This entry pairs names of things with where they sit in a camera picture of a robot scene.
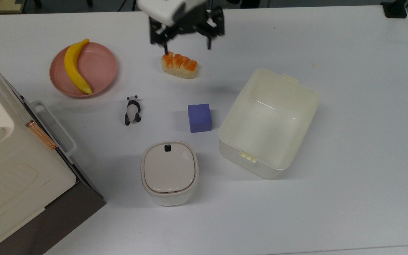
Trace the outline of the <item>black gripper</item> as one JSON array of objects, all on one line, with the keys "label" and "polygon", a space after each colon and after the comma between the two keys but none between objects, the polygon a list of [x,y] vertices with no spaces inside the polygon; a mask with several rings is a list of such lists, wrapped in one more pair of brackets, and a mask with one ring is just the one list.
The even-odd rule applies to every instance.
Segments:
[{"label": "black gripper", "polygon": [[164,55],[169,54],[167,43],[179,34],[199,33],[207,37],[208,50],[211,50],[213,39],[225,35],[225,16],[221,6],[208,11],[205,5],[198,5],[174,25],[166,26],[161,33],[158,33],[162,25],[161,22],[149,18],[149,42],[152,45],[163,46]]}]

